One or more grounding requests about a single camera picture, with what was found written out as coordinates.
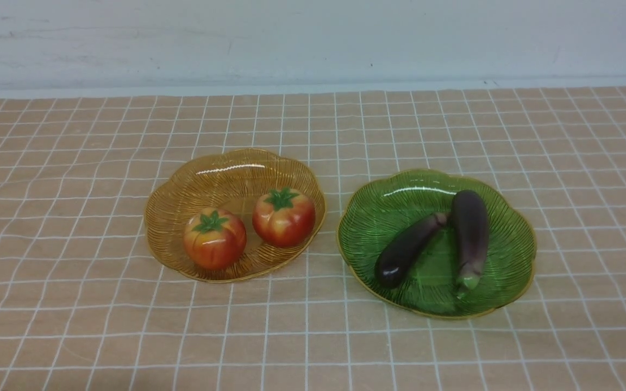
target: tomato stem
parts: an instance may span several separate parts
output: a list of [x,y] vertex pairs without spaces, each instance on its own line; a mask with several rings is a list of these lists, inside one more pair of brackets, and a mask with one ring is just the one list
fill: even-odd
[[293,208],[293,198],[298,197],[298,193],[291,193],[291,189],[285,187],[281,191],[277,191],[275,188],[270,190],[270,196],[265,200],[267,203],[271,203],[274,207],[274,211],[278,211],[282,208]]
[[213,211],[211,216],[200,215],[199,216],[199,225],[194,227],[192,230],[197,232],[201,232],[203,234],[211,231],[221,232],[221,225],[226,223],[228,218],[219,217],[218,211]]

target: white wall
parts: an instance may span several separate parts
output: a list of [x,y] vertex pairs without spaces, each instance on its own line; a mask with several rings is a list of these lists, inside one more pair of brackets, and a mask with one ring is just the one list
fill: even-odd
[[626,75],[626,0],[0,0],[0,89]]

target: plate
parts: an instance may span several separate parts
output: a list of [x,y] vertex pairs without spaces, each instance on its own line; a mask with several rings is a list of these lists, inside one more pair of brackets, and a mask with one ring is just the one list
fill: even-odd
[[[256,199],[280,186],[297,188],[315,205],[313,231],[296,247],[273,247],[253,230]],[[246,225],[246,250],[228,269],[202,269],[184,250],[185,224],[204,207],[231,211]],[[144,220],[149,248],[159,262],[194,280],[233,282],[272,272],[298,257],[320,230],[326,212],[325,195],[308,166],[264,149],[245,148],[185,163],[149,197]]]
[[[483,277],[463,299],[455,297],[457,250],[454,228],[432,239],[400,287],[375,280],[375,261],[398,233],[435,211],[450,211],[460,190],[479,193],[490,218],[490,241]],[[466,319],[488,314],[517,300],[534,277],[537,243],[528,221],[489,185],[467,176],[414,169],[372,181],[350,199],[337,228],[337,245],[357,280],[390,304],[427,317]]]

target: red tomato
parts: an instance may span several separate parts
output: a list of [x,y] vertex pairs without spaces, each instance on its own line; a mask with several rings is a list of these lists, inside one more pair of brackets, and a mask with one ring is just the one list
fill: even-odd
[[246,248],[246,226],[233,213],[204,208],[185,227],[185,250],[193,262],[207,270],[226,269]]
[[294,247],[315,225],[315,205],[295,188],[272,189],[255,202],[253,228],[266,243]]

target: purple eggplant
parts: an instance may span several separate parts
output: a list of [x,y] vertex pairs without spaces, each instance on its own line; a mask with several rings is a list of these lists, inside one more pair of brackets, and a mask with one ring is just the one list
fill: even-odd
[[458,246],[458,299],[477,287],[487,261],[489,215],[482,197],[472,190],[462,190],[453,197],[450,222],[455,228]]
[[447,213],[432,213],[393,238],[375,261],[375,280],[394,289],[402,284],[430,240],[446,226]]

